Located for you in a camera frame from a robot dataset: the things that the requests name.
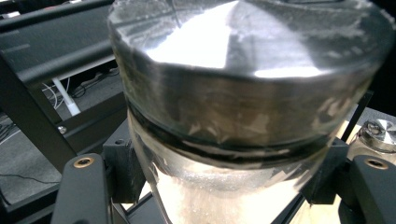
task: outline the gray floor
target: gray floor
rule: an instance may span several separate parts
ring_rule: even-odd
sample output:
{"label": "gray floor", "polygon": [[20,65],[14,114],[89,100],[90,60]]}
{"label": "gray floor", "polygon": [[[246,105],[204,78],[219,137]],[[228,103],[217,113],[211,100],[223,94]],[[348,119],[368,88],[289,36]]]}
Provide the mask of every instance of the gray floor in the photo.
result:
{"label": "gray floor", "polygon": [[[120,76],[107,77],[89,88],[84,96],[75,99],[75,102],[83,111],[121,91]],[[57,111],[62,119],[71,117],[64,104]],[[0,124],[10,122],[10,119],[2,119]],[[41,183],[33,179],[9,175],[21,175],[42,182],[61,181],[60,173],[18,128],[15,128],[9,136],[11,137],[0,145],[0,188],[10,203],[28,198],[53,186],[54,183]]]}

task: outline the transparent cylinder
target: transparent cylinder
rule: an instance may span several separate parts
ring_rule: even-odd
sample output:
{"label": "transparent cylinder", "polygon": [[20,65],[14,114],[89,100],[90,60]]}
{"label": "transparent cylinder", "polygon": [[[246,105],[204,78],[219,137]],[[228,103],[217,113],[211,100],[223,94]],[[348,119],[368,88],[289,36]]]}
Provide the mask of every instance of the transparent cylinder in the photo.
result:
{"label": "transparent cylinder", "polygon": [[134,147],[168,223],[271,223],[312,176],[327,148],[303,161],[257,170],[188,159],[154,138],[129,113]]}

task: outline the metal lid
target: metal lid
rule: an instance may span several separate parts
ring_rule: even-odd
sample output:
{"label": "metal lid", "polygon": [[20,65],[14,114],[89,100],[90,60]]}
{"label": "metal lid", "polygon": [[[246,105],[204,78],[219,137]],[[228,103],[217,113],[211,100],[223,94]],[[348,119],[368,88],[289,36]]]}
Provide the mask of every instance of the metal lid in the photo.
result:
{"label": "metal lid", "polygon": [[396,125],[384,119],[368,120],[361,127],[361,141],[375,150],[396,152]]}
{"label": "metal lid", "polygon": [[129,107],[194,147],[271,156],[330,135],[391,49],[393,23],[365,0],[293,2],[116,1]]}

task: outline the cylindrical container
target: cylindrical container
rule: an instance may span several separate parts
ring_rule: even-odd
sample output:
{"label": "cylindrical container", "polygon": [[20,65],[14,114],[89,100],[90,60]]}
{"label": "cylindrical container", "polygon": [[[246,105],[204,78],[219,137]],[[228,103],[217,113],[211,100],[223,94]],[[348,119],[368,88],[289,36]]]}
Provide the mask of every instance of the cylindrical container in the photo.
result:
{"label": "cylindrical container", "polygon": [[364,0],[119,0],[110,37],[169,223],[268,223],[315,172],[393,41]]}
{"label": "cylindrical container", "polygon": [[350,160],[358,155],[378,157],[396,165],[396,125],[384,119],[364,122],[347,153]]}

